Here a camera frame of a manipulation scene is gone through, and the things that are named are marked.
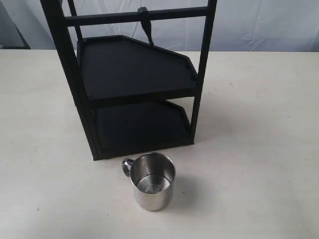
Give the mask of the stainless steel mug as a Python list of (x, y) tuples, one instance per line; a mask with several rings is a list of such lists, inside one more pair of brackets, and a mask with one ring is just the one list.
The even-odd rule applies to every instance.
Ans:
[(134, 197), (140, 207), (155, 212), (171, 202), (176, 169), (169, 157), (149, 152), (135, 160), (125, 158), (122, 169), (134, 187)]

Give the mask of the black plastic hook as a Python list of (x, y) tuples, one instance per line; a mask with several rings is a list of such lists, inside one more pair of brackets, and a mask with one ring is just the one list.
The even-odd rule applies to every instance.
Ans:
[(151, 24), (148, 9), (146, 7), (138, 8), (138, 15), (139, 15), (142, 29), (144, 30), (144, 32), (148, 38), (149, 45), (151, 47), (154, 47), (154, 42), (152, 39), (152, 24)]

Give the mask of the black two-tier rack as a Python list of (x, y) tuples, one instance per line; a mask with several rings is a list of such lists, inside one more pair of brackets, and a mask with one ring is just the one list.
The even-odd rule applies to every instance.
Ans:
[(138, 11), (78, 15), (73, 1), (43, 0), (94, 160), (192, 145), (217, 2), (148, 10), (155, 20), (205, 17), (199, 67), (149, 45)]

